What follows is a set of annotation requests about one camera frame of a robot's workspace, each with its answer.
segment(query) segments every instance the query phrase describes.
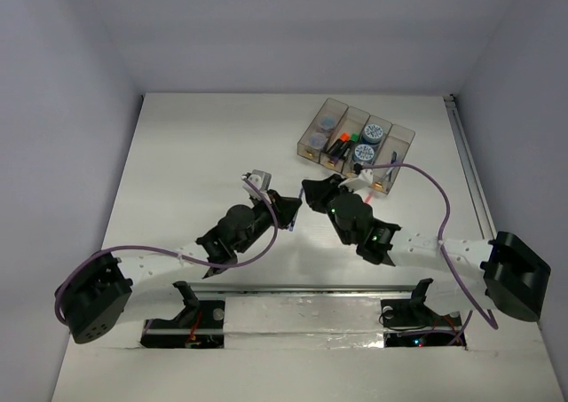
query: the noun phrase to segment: clear plastic organizer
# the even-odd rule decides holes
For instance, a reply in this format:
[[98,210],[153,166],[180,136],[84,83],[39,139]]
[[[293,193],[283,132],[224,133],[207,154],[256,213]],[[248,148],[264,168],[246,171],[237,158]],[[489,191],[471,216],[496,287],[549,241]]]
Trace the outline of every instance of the clear plastic organizer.
[[320,163],[321,152],[343,119],[348,106],[335,99],[325,101],[312,123],[298,141],[297,153],[310,161]]
[[[414,131],[335,99],[327,99],[297,144],[297,153],[310,161],[355,177],[360,164],[403,162]],[[389,193],[400,168],[374,169],[372,189]]]
[[353,166],[356,163],[373,164],[383,149],[392,128],[392,122],[371,115],[365,122],[359,134],[359,140],[346,158],[343,165],[342,174],[347,177],[355,177]]
[[[414,140],[416,133],[406,127],[393,125],[389,136],[384,140],[383,147],[373,164],[388,164],[404,162],[408,149]],[[389,193],[397,178],[400,167],[373,170],[373,184],[371,187],[376,191]]]
[[369,113],[349,106],[349,109],[347,109],[347,112],[345,112],[345,115],[329,138],[326,149],[321,152],[319,163],[328,169],[341,173],[343,165],[352,152],[349,146],[356,144],[356,140],[351,139],[354,135],[359,138],[359,134],[368,118]]

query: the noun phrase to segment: purple wire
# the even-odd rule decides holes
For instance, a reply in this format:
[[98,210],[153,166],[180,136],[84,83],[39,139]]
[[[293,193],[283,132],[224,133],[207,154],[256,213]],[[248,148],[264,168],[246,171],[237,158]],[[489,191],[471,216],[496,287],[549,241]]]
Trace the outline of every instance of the purple wire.
[[154,322],[153,319],[148,320],[148,322],[146,323],[146,326],[142,330],[142,336],[140,338],[142,338],[146,335],[146,333],[148,332],[148,329],[150,329],[150,327],[152,326],[152,322]]
[[270,212],[270,215],[272,216],[272,221],[274,222],[274,234],[272,235],[272,239],[270,240],[268,245],[260,253],[258,253],[256,256],[252,257],[251,259],[247,260],[246,262],[242,262],[242,263],[215,264],[215,263],[210,263],[207,260],[199,260],[197,258],[186,256],[185,254],[180,255],[180,253],[178,253],[177,251],[173,251],[173,250],[170,250],[170,249],[152,247],[152,246],[147,246],[147,245],[118,245],[116,247],[101,249],[100,251],[97,251],[92,256],[90,256],[87,260],[85,260],[84,262],[79,264],[75,268],[75,270],[71,272],[71,274],[67,277],[66,280],[63,281],[63,283],[59,287],[57,294],[55,295],[55,316],[57,317],[58,321],[61,322],[63,325],[67,324],[67,322],[65,321],[65,318],[63,317],[63,314],[61,313],[61,300],[63,299],[63,294],[65,294],[65,290],[67,289],[67,287],[69,287],[69,284],[71,283],[71,281],[88,264],[90,264],[91,262],[95,261],[99,257],[101,257],[105,254],[108,254],[108,253],[112,253],[112,252],[115,252],[115,251],[124,251],[124,250],[151,251],[151,252],[162,254],[162,255],[165,255],[165,256],[181,258],[182,260],[186,260],[187,262],[195,263],[195,264],[201,264],[203,266],[212,267],[214,269],[235,269],[237,267],[243,267],[243,266],[249,265],[251,263],[254,263],[256,260],[258,260],[259,258],[264,256],[268,252],[268,250],[270,248],[272,248],[272,245],[274,245],[274,242],[276,241],[276,236],[278,235],[278,218],[276,218],[276,213],[274,213],[274,209],[272,208],[271,203],[256,188],[256,186],[254,186],[251,182],[249,182],[249,180],[247,178],[245,178],[244,181],[247,185],[249,185],[252,188],[253,191],[255,191],[255,193],[260,197],[262,202],[264,202],[264,204],[268,208],[268,211]]
[[475,297],[467,289],[462,278],[460,278],[460,274],[455,269],[455,266],[452,264],[452,260],[450,259],[450,256],[447,254],[446,247],[444,246],[443,240],[444,240],[444,230],[446,229],[447,222],[450,219],[450,200],[447,197],[446,191],[444,191],[444,189],[442,188],[440,183],[438,183],[434,179],[434,177],[432,177],[430,174],[428,174],[423,169],[419,169],[418,167],[416,167],[415,165],[412,165],[412,164],[399,162],[399,163],[395,163],[395,164],[364,165],[363,169],[388,169],[390,167],[403,167],[403,168],[413,169],[414,171],[418,171],[420,174],[422,174],[424,177],[426,177],[442,194],[442,197],[444,198],[444,203],[446,204],[446,215],[444,216],[444,220],[442,220],[442,224],[440,225],[440,227],[438,229],[438,241],[440,241],[440,251],[442,252],[442,257],[444,258],[444,260],[446,260],[447,267],[450,269],[450,272],[454,276],[455,281],[460,286],[461,291],[463,291],[463,294],[465,294],[465,296],[468,297],[469,302],[471,304],[473,304],[473,306],[476,308],[476,310],[483,317],[483,319],[485,319],[485,321],[489,324],[489,326],[491,328],[499,329],[499,325],[497,324],[497,321],[495,320],[493,313],[491,311],[487,311],[487,313],[484,312],[481,305],[479,305],[479,303],[477,302]]

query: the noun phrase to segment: purple cable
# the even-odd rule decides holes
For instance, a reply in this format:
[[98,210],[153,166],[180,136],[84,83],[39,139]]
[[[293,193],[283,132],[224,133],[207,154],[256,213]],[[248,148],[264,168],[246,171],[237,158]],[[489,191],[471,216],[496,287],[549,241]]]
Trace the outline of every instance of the purple cable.
[[394,164],[364,165],[363,169],[388,169],[390,167],[403,167],[403,168],[406,167],[408,169],[413,169],[414,171],[418,171],[420,174],[425,176],[442,194],[442,197],[444,198],[444,203],[446,204],[446,215],[444,216],[444,220],[442,220],[442,224],[438,229],[438,241],[440,241],[440,251],[442,252],[442,257],[444,258],[444,260],[446,260],[447,267],[449,267],[450,272],[454,276],[455,281],[460,286],[461,291],[463,291],[463,294],[465,294],[465,296],[468,297],[469,302],[473,304],[473,306],[476,308],[476,310],[483,317],[483,319],[485,319],[485,321],[489,324],[491,328],[499,329],[499,325],[497,325],[497,321],[495,320],[493,313],[491,311],[487,311],[487,313],[485,313],[483,308],[479,305],[479,303],[475,299],[475,297],[467,289],[467,287],[463,283],[462,278],[460,278],[458,271],[455,269],[454,265],[452,264],[452,260],[450,259],[450,256],[447,254],[446,247],[444,247],[444,242],[443,242],[444,230],[446,229],[447,222],[450,219],[450,200],[447,197],[446,191],[444,191],[442,186],[440,186],[440,184],[434,179],[434,177],[432,177],[423,169],[419,169],[418,167],[412,164],[399,162]]
[[210,263],[207,260],[199,260],[197,258],[186,256],[185,254],[180,255],[180,253],[178,253],[177,251],[173,251],[173,250],[170,250],[170,249],[151,247],[151,246],[147,246],[147,245],[118,245],[116,247],[101,249],[100,251],[97,251],[95,254],[90,256],[87,260],[85,260],[84,262],[79,264],[75,268],[75,270],[71,272],[71,274],[67,277],[66,280],[63,281],[63,283],[59,287],[59,290],[58,290],[57,294],[55,295],[55,316],[57,317],[58,321],[61,322],[63,325],[67,324],[67,322],[65,321],[65,318],[63,317],[63,314],[61,313],[61,300],[63,298],[63,294],[65,293],[65,290],[67,289],[67,287],[69,286],[71,281],[88,264],[90,264],[94,260],[96,260],[99,257],[101,257],[105,254],[108,254],[108,253],[112,253],[112,252],[115,252],[115,251],[133,250],[133,249],[142,250],[142,251],[151,251],[151,252],[162,254],[162,255],[165,255],[165,256],[181,258],[182,260],[186,260],[187,262],[195,263],[195,264],[201,264],[203,266],[212,267],[214,269],[234,269],[234,268],[237,268],[237,267],[243,267],[243,266],[246,266],[248,264],[254,263],[256,260],[258,260],[259,258],[264,256],[268,252],[268,250],[270,248],[272,248],[272,245],[274,245],[274,242],[276,241],[276,236],[278,235],[278,218],[276,218],[276,213],[274,213],[274,209],[272,208],[271,203],[256,188],[256,186],[254,186],[252,183],[250,183],[247,178],[244,178],[243,180],[245,181],[245,183],[247,185],[249,185],[252,188],[253,191],[255,191],[255,193],[258,196],[260,196],[260,199],[262,200],[262,202],[264,202],[264,204],[268,208],[268,211],[270,212],[270,215],[272,216],[272,221],[274,222],[274,234],[272,235],[272,239],[270,240],[268,245],[260,253],[258,253],[256,256],[252,257],[251,259],[247,260],[246,262],[242,262],[242,263],[215,264],[215,263]]
[[142,330],[142,336],[140,336],[140,338],[142,338],[146,335],[146,333],[148,332],[148,329],[150,329],[150,327],[152,326],[152,322],[154,322],[153,319],[148,320],[148,322],[146,323],[146,326]]

